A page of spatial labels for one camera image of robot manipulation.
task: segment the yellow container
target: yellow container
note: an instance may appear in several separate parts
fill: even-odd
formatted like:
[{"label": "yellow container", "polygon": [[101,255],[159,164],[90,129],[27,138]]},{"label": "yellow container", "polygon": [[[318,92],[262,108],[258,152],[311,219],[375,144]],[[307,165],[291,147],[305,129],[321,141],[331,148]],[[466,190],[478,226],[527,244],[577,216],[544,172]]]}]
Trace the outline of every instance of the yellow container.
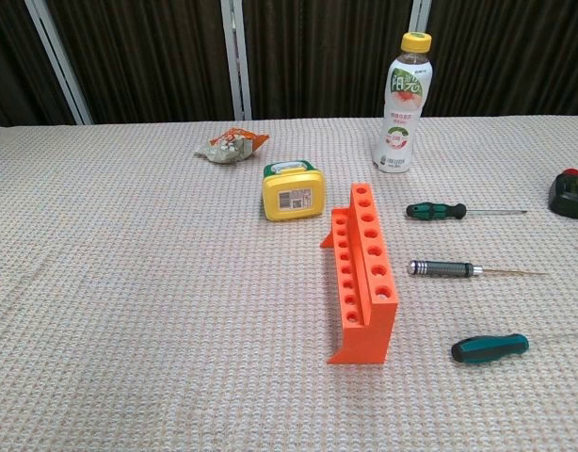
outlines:
[{"label": "yellow container", "polygon": [[323,174],[306,160],[273,163],[264,168],[262,198],[272,221],[320,215],[325,207]]}]

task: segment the crumpled packet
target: crumpled packet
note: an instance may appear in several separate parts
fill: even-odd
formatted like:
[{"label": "crumpled packet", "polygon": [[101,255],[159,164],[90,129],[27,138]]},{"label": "crumpled packet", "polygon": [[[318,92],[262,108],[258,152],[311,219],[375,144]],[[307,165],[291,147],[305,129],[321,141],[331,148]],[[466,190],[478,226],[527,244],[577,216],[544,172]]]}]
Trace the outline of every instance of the crumpled packet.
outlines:
[{"label": "crumpled packet", "polygon": [[264,144],[268,135],[256,135],[245,129],[234,127],[218,138],[201,146],[196,155],[202,155],[214,163],[235,163],[245,160]]}]

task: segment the barcode label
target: barcode label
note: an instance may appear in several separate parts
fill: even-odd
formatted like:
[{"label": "barcode label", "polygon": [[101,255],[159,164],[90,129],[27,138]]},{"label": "barcode label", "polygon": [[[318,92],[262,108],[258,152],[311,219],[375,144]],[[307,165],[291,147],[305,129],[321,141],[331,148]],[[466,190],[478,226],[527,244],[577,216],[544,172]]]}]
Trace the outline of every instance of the barcode label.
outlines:
[{"label": "barcode label", "polygon": [[279,193],[279,208],[280,209],[290,209],[291,208],[291,192],[283,191]]},{"label": "barcode label", "polygon": [[312,207],[312,191],[309,188],[279,193],[281,210],[299,210]]}]

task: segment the metal screwdriver handle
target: metal screwdriver handle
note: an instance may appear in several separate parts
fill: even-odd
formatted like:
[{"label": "metal screwdriver handle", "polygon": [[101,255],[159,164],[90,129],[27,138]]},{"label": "metal screwdriver handle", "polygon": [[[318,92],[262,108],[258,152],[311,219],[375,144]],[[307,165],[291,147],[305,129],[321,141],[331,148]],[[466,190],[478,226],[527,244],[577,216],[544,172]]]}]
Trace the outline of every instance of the metal screwdriver handle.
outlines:
[{"label": "metal screwdriver handle", "polygon": [[461,262],[410,261],[408,271],[410,275],[460,276],[469,278],[481,275],[484,269],[481,266]]}]

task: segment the plastic bottle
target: plastic bottle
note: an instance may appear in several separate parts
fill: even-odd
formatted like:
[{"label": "plastic bottle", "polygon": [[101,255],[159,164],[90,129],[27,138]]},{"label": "plastic bottle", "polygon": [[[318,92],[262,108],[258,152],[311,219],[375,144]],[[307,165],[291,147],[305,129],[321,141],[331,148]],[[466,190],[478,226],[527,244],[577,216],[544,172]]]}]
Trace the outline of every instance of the plastic bottle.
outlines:
[{"label": "plastic bottle", "polygon": [[402,54],[388,70],[383,127],[373,150],[373,161],[382,171],[404,172],[410,168],[414,134],[433,73],[426,56],[430,47],[430,35],[406,33]]}]

